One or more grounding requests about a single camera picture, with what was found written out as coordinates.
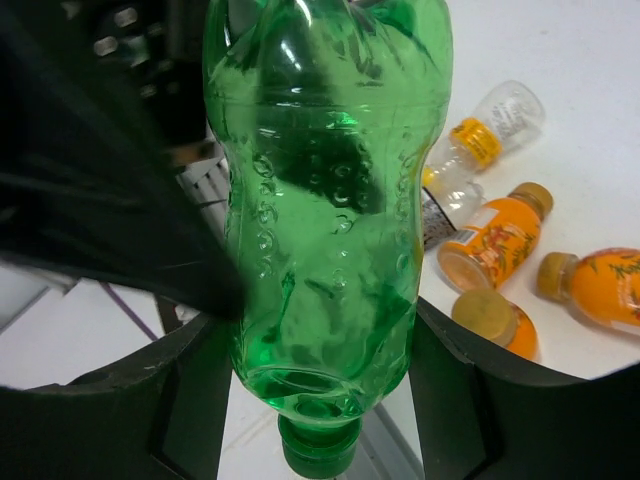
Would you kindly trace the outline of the orange juice bottle front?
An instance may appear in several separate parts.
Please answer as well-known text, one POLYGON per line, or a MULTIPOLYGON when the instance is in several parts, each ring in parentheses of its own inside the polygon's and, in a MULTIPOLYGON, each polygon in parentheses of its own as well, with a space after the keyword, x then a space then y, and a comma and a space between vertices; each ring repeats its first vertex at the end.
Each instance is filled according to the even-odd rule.
POLYGON ((451 319, 458 325, 526 360, 536 361, 535 326, 517 305, 495 290, 469 290, 454 303, 451 319))

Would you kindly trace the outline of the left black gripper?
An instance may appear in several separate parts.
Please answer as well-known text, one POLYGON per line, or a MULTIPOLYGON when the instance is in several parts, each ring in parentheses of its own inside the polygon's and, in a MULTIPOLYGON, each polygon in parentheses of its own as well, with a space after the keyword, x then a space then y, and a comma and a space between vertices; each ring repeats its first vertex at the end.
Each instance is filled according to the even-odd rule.
POLYGON ((205 127, 206 1, 1 5, 1 257, 219 320, 246 287, 181 179, 205 127))

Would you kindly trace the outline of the green plastic bottle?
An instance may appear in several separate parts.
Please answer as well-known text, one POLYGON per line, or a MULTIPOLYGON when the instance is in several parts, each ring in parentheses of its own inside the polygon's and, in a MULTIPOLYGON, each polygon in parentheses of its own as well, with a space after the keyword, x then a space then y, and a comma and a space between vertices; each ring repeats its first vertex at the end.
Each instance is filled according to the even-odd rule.
POLYGON ((230 168, 226 248, 248 285, 230 355, 308 479, 351 464, 410 363, 420 177, 446 119, 443 1, 213 1, 211 129, 230 168))

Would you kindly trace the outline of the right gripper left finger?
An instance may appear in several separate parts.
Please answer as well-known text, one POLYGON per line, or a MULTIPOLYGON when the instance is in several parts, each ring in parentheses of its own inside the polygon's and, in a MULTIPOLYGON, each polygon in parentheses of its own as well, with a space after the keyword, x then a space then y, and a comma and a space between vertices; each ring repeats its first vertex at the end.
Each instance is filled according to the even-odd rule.
POLYGON ((3 387, 2 478, 216 478, 228 330, 200 315, 68 385, 3 387))

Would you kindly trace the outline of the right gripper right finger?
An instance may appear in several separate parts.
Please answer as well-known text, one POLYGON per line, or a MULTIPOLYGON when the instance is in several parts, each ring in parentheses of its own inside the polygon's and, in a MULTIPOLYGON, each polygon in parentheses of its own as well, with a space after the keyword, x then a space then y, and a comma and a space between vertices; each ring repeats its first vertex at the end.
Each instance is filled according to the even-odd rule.
POLYGON ((580 379, 417 304, 409 368, 428 479, 636 479, 639 368, 580 379))

